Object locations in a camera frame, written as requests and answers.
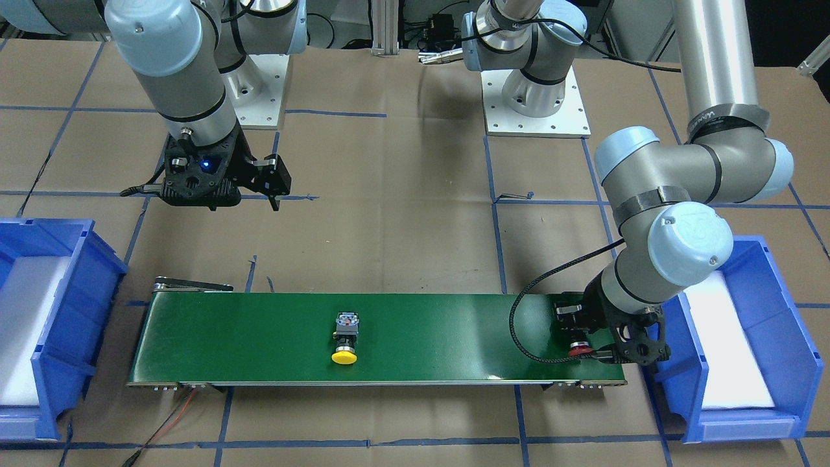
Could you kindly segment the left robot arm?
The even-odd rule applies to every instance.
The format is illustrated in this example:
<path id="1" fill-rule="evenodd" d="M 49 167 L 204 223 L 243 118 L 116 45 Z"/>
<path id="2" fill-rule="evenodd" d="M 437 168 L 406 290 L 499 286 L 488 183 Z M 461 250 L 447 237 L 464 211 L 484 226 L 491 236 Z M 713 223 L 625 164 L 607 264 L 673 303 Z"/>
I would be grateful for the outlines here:
<path id="1" fill-rule="evenodd" d="M 594 162 L 613 207 L 622 251 L 575 307 L 555 313 L 567 357 L 649 365 L 667 360 L 661 304 L 706 279 L 733 249 L 711 203 L 745 203 L 782 191 L 794 172 L 786 146 L 766 136 L 742 1 L 673 3 L 687 94 L 688 141 L 662 145 L 651 130 L 608 136 Z M 507 70 L 501 103 L 528 118 L 554 115 L 584 43 L 584 13 L 567 1 L 486 1 L 466 13 L 462 55 L 472 71 Z"/>

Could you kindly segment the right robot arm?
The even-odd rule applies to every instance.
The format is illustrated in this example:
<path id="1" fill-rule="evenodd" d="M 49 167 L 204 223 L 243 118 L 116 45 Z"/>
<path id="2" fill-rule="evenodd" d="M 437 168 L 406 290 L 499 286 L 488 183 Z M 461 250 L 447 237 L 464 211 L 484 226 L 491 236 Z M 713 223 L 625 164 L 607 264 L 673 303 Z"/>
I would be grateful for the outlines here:
<path id="1" fill-rule="evenodd" d="M 253 156 L 241 108 L 270 102 L 253 57 L 302 53 L 303 1 L 3 1 L 27 32 L 104 33 L 168 127 L 163 163 L 121 197 L 158 197 L 211 210 L 240 204 L 241 189 L 277 211 L 292 178 L 279 154 Z"/>

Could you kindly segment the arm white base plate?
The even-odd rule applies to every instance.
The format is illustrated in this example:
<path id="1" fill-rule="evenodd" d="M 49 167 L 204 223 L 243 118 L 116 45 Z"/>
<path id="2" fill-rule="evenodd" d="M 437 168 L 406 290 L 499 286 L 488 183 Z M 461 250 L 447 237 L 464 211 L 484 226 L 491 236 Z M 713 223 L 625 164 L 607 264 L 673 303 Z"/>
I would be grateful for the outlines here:
<path id="1" fill-rule="evenodd" d="M 281 124 L 289 62 L 288 55 L 250 55 L 222 74 L 243 128 L 275 130 Z"/>
<path id="2" fill-rule="evenodd" d="M 573 68 L 563 82 L 536 84 L 519 70 L 483 71 L 486 133 L 489 136 L 589 137 L 592 132 Z"/>

